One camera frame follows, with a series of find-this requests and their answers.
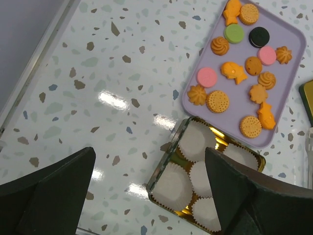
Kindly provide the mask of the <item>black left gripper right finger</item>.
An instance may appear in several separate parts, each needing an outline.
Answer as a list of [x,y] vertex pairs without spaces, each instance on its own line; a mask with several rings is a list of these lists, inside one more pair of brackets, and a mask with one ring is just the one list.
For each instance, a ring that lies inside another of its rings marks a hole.
[[211,147],[205,166],[224,235],[311,235],[313,191],[279,181]]

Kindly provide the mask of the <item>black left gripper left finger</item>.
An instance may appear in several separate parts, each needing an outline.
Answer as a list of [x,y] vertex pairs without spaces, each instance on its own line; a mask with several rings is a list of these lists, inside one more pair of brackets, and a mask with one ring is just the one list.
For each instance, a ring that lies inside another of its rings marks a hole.
[[92,147],[0,187],[2,235],[76,233],[96,154]]

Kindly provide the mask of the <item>orange fish cookie bottom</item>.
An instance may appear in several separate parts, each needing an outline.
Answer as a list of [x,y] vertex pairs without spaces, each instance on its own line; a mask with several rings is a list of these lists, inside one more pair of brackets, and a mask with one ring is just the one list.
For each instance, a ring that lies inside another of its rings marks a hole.
[[271,105],[266,102],[260,104],[260,108],[257,111],[258,119],[262,128],[271,130],[275,127],[276,122],[273,113],[271,112]]

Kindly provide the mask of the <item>orange flower cookie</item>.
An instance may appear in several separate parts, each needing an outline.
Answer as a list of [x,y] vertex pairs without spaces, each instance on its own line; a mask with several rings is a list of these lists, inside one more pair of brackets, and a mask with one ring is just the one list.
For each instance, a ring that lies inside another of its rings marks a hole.
[[268,97],[266,88],[261,84],[253,85],[249,91],[249,95],[250,100],[255,102],[256,104],[261,104],[262,102],[265,102]]

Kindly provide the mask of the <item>gold tin lid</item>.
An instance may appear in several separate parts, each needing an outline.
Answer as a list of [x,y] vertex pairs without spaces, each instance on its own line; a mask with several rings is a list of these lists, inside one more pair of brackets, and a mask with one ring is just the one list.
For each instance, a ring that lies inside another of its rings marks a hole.
[[303,83],[298,88],[311,127],[313,126],[313,80]]

